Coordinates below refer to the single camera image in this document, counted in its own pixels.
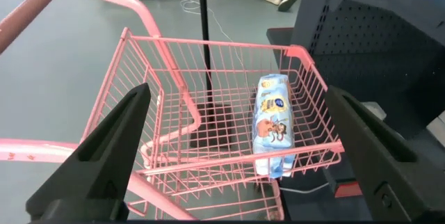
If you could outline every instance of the metal pole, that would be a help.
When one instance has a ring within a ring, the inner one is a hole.
[[[201,10],[201,27],[202,27],[202,39],[209,40],[209,17],[207,15],[207,0],[200,0],[200,10]],[[204,52],[204,62],[206,63],[206,69],[211,69],[210,64],[210,48],[207,44],[203,45]],[[213,105],[213,93],[211,86],[211,73],[207,72],[206,75],[206,84],[207,84],[207,123],[215,122],[215,112]]]

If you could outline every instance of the pink cart handle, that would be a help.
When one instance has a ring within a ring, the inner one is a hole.
[[[0,54],[37,17],[52,0],[25,0],[0,22]],[[152,14],[139,0],[104,0],[134,10],[142,19],[150,36],[161,37]]]

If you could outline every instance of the pink shopping cart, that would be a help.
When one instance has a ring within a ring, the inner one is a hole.
[[[50,1],[26,0],[0,22],[0,53]],[[323,99],[327,86],[304,48],[162,38],[139,0],[105,1],[136,11],[150,37],[124,29],[82,140],[130,89],[148,83],[152,101],[127,194],[132,212],[154,219],[282,220],[277,181],[258,175],[255,161],[294,154],[290,176],[340,162],[344,150]],[[203,45],[210,48],[211,70]],[[300,63],[297,70],[290,68],[293,62]],[[270,73],[292,81],[295,147],[253,154],[255,89],[259,77]],[[3,138],[0,159],[61,163],[76,147]]]

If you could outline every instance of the gray floor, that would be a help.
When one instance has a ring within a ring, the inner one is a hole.
[[[0,18],[23,0],[1,0]],[[199,39],[200,17],[181,0],[144,0],[164,36]],[[298,4],[279,13],[263,0],[209,0],[235,42],[268,44],[266,29],[293,26]],[[212,40],[228,41],[213,18]],[[136,14],[98,0],[55,0],[0,58],[0,136],[76,143],[124,26],[146,35]],[[58,167],[0,163],[0,223],[25,223],[24,203]]]

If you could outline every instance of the white cable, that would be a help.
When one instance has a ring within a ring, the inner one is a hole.
[[[180,1],[179,3],[180,3],[181,8],[182,8],[182,10],[183,10],[184,12],[186,12],[186,13],[191,13],[191,14],[194,14],[194,15],[201,15],[201,12],[199,12],[199,11],[196,12],[196,10],[200,8],[200,2],[199,2],[199,0],[182,0],[182,1]],[[228,40],[230,40],[231,42],[234,43],[234,41],[233,41],[233,40],[232,40],[232,39],[231,39],[231,38],[224,32],[223,27],[221,26],[220,22],[216,19],[215,12],[214,12],[212,9],[210,9],[210,8],[207,8],[207,10],[211,13],[213,19],[215,20],[216,24],[218,25],[218,27],[219,27],[219,29],[220,29],[220,32],[221,32],[221,33],[222,33]],[[241,58],[240,58],[239,55],[238,55],[238,51],[237,51],[236,49],[234,49],[234,51],[235,51],[236,57],[238,58],[238,60],[239,60],[239,62],[240,62],[240,64],[241,64],[241,66],[244,68],[243,61],[241,61]]]
[[[286,188],[281,188],[281,187],[280,187],[280,190],[293,192],[293,193],[313,193],[313,192],[315,192],[317,190],[320,190],[320,189],[324,188],[327,185],[329,185],[329,182],[326,182],[326,183],[324,183],[321,186],[317,186],[316,188],[313,188],[313,189],[310,189],[310,190],[306,190],[306,191],[298,190],[298,189],[286,189]]]

